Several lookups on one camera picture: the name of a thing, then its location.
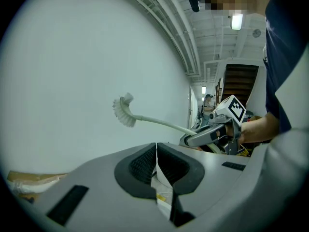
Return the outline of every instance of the staircase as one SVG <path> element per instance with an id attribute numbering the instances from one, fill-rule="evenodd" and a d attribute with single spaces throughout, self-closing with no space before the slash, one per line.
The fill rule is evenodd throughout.
<path id="1" fill-rule="evenodd" d="M 253 89 L 258 69 L 258 66 L 253 65 L 227 65 L 221 100 L 235 95 L 245 107 Z"/>

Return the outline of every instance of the dark blue shirt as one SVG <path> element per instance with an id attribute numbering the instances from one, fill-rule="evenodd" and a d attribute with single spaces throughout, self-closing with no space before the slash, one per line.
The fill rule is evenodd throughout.
<path id="1" fill-rule="evenodd" d="M 298 63 L 305 50 L 306 41 L 280 0 L 270 0 L 265 14 L 267 26 L 264 49 L 266 51 L 264 63 L 267 70 L 266 110 L 280 120 L 280 132 L 285 132 L 291 128 L 291 125 L 275 92 Z"/>

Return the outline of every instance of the brush handle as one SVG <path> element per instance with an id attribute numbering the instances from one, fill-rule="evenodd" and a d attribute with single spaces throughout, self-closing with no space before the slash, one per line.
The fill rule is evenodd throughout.
<path id="1" fill-rule="evenodd" d="M 188 134 L 190 136 L 196 135 L 196 132 L 194 132 L 192 130 L 183 128 L 181 126 L 176 126 L 176 125 L 170 124 L 170 123 L 165 122 L 165 121 L 160 120 L 160 119 L 144 117 L 144 116 L 134 116 L 134 117 L 136 119 L 138 119 L 138 120 L 141 120 L 141 121 L 148 121 L 148 122 L 152 122 L 152 123 L 156 123 L 156 124 L 160 124 L 160 125 L 164 125 L 164 126 L 168 126 L 168 127 L 174 128 L 174 129 L 182 131 L 183 133 L 186 133 L 186 134 Z"/>

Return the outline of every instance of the white marker cube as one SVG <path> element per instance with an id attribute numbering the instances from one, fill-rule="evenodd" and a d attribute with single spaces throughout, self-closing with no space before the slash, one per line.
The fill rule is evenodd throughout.
<path id="1" fill-rule="evenodd" d="M 213 113 L 216 113 L 217 115 L 223 114 L 227 117 L 232 117 L 237 122 L 237 124 L 241 126 L 243 118 L 246 115 L 246 108 L 243 107 L 235 95 L 231 95 L 222 101 L 213 111 Z"/>

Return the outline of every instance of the person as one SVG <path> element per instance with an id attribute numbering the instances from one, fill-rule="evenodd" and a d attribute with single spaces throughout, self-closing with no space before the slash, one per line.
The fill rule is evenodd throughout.
<path id="1" fill-rule="evenodd" d="M 209 118 L 210 118 L 209 115 L 214 110 L 214 107 L 212 107 L 209 103 L 209 102 L 211 102 L 212 98 L 213 98 L 213 96 L 210 95 L 210 94 L 207 94 L 205 96 L 204 103 L 203 103 L 203 106 L 202 106 L 202 111 L 203 111 L 202 118 L 203 119 L 202 119 L 201 127 L 208 125 L 208 121 L 209 121 Z"/>
<path id="2" fill-rule="evenodd" d="M 212 9 L 240 10 L 242 14 L 257 13 L 266 18 L 263 60 L 267 70 L 267 114 L 259 120 L 242 124 L 240 144 L 267 141 L 291 128 L 275 92 L 294 70 L 308 42 L 299 30 L 303 26 L 296 22 L 295 15 L 289 8 L 294 3 L 286 2 L 287 0 L 206 0 L 206 3 L 211 3 Z M 232 136 L 232 127 L 225 128 L 226 134 Z"/>

